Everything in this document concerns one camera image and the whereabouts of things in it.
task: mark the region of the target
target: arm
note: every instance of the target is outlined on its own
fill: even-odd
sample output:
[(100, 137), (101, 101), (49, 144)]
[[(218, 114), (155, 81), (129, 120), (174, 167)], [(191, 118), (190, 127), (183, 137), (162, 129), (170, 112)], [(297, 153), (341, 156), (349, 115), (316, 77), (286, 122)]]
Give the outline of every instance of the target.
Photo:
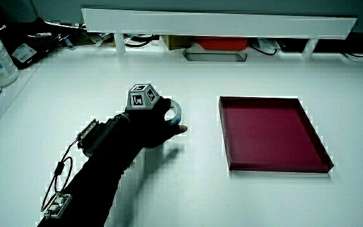
[[(118, 181), (132, 160), (143, 147), (151, 148), (172, 136), (185, 132), (183, 125), (170, 126), (164, 113), (170, 102), (161, 99), (158, 108), (150, 112), (131, 112), (130, 121), (115, 117), (115, 128), (94, 155), (83, 165), (64, 194), (72, 200), (59, 219), (43, 218), (39, 227), (45, 226), (103, 226), (113, 203)], [(135, 142), (138, 132), (151, 129), (151, 135)]]

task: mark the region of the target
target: red tray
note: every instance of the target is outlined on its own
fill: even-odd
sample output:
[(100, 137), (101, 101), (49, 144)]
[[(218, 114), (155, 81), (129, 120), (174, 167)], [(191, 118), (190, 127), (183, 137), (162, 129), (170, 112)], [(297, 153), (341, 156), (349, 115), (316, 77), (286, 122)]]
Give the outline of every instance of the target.
[(219, 99), (229, 170), (328, 173), (333, 163), (297, 98)]

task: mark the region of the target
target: cable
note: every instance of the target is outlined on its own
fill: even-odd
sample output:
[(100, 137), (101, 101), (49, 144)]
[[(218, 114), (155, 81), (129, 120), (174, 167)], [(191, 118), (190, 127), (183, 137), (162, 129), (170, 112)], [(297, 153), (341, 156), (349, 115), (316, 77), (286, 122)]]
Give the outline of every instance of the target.
[(274, 53), (270, 54), (270, 53), (266, 53), (266, 52), (264, 52), (264, 51), (262, 51), (262, 50), (260, 50), (260, 49), (258, 49), (258, 48), (256, 48), (256, 47), (254, 47), (252, 44), (249, 44), (249, 46), (250, 46), (251, 48), (253, 48), (253, 49), (255, 49), (255, 50), (259, 51), (260, 53), (265, 54), (265, 55), (269, 55), (269, 56), (273, 56), (274, 54), (276, 54), (276, 53), (277, 53), (277, 50), (278, 50), (278, 49), (276, 49), (276, 50), (274, 51)]
[[(42, 203), (42, 208), (41, 208), (40, 212), (43, 212), (44, 210), (46, 210), (46, 208), (48, 208), (49, 204), (52, 202), (52, 200), (55, 198), (55, 196), (56, 196), (57, 194), (61, 194), (61, 195), (62, 195), (62, 191), (65, 189), (65, 187), (66, 187), (66, 185), (67, 185), (67, 183), (68, 183), (68, 180), (69, 180), (69, 176), (70, 176), (70, 174), (71, 174), (71, 172), (72, 172), (72, 164), (73, 164), (73, 159), (72, 159), (71, 157), (67, 157), (67, 158), (66, 158), (66, 156), (67, 156), (67, 154), (68, 154), (68, 152), (69, 152), (69, 150), (70, 150), (71, 146), (72, 146), (72, 145), (74, 145), (74, 144), (76, 143), (76, 141), (77, 141), (77, 140), (75, 140), (74, 142), (72, 142), (72, 144), (71, 144), (71, 145), (69, 145), (69, 147), (68, 147), (68, 149), (67, 149), (66, 153), (65, 153), (65, 154), (64, 154), (64, 156), (61, 158), (61, 161), (59, 161), (59, 162), (58, 162), (58, 165), (57, 165), (57, 167), (56, 167), (56, 168), (55, 168), (55, 170), (54, 170), (54, 177), (53, 177), (53, 179), (51, 180), (50, 185), (49, 185), (49, 189), (47, 189), (47, 192), (46, 192), (46, 194), (45, 194), (45, 196), (44, 196), (43, 203)], [(58, 191), (58, 190), (57, 190), (57, 177), (61, 175), (61, 173), (62, 173), (62, 171), (63, 171), (63, 169), (64, 169), (64, 167), (65, 167), (65, 164), (64, 164), (64, 163), (65, 163), (67, 160), (69, 160), (69, 161), (70, 161), (68, 175), (67, 175), (66, 181), (65, 181), (64, 185), (62, 186), (61, 190), (60, 190), (60, 191)], [(55, 195), (53, 195), (53, 196), (49, 199), (48, 203), (45, 205), (45, 200), (46, 200), (47, 196), (49, 195), (49, 192), (50, 192), (50, 189), (51, 189), (51, 186), (52, 186), (53, 182), (54, 182), (54, 192), (55, 192)]]
[(341, 54), (348, 54), (349, 56), (352, 56), (352, 57), (363, 57), (361, 55), (355, 55), (355, 54), (350, 54), (350, 53), (341, 53)]
[[(157, 36), (151, 35), (150, 37), (136, 37), (133, 36), (131, 38), (126, 38), (124, 40), (126, 47), (133, 47), (133, 48), (141, 48), (145, 47), (146, 45), (149, 45)], [(135, 41), (135, 42), (142, 42), (141, 44), (129, 44), (129, 41)]]

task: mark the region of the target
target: connector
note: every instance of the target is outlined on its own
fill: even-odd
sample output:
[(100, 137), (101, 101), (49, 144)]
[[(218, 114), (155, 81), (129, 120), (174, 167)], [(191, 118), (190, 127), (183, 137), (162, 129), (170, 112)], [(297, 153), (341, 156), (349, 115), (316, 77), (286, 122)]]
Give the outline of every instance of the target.
[(47, 208), (44, 216), (46, 218), (60, 218), (67, 208), (72, 196), (68, 194), (60, 195), (57, 194), (54, 202)]

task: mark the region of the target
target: tray rim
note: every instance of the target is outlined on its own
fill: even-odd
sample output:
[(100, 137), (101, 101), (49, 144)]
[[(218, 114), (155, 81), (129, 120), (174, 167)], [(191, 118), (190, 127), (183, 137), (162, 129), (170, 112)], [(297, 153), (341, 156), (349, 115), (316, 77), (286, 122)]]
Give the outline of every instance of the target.
[[(296, 169), (298, 169), (298, 166), (320, 167), (319, 165), (273, 165), (273, 164), (263, 165), (263, 166), (266, 166), (266, 168), (264, 170), (256, 170), (256, 168), (258, 168), (256, 166), (259, 165), (258, 163), (250, 164), (247, 162), (233, 160), (233, 157), (231, 156), (230, 146), (229, 146), (228, 134), (226, 131), (224, 107), (223, 107), (222, 102), (226, 102), (228, 100), (261, 100), (261, 99), (264, 99), (264, 100), (266, 100), (266, 99), (284, 100), (285, 99), (285, 100), (297, 102), (298, 107), (295, 108), (295, 110), (296, 110), (296, 112), (300, 111), (303, 116), (303, 117), (299, 116), (299, 118), (301, 119), (302, 125), (305, 128), (306, 133), (308, 135), (309, 135), (309, 133), (312, 133), (316, 136), (316, 137), (310, 138), (310, 140), (317, 152), (317, 155), (321, 159), (323, 167), (319, 168), (320, 170), (317, 170), (317, 171), (316, 170), (315, 171), (298, 171), (298, 170), (296, 170)], [(220, 113), (219, 115), (221, 118), (221, 127), (222, 127), (224, 143), (225, 143), (226, 157), (227, 157), (227, 161), (228, 161), (229, 170), (246, 170), (246, 171), (259, 171), (259, 172), (328, 173), (334, 167), (331, 157), (328, 154), (324, 144), (321, 142), (321, 139), (320, 139), (318, 133), (314, 129), (314, 126), (313, 126), (312, 122), (310, 121), (309, 116), (303, 107), (303, 102), (301, 101), (301, 98), (299, 96), (220, 96), (219, 97), (219, 113)], [(285, 168), (285, 167), (287, 169), (291, 169), (292, 171), (291, 170), (278, 170), (279, 168)]]

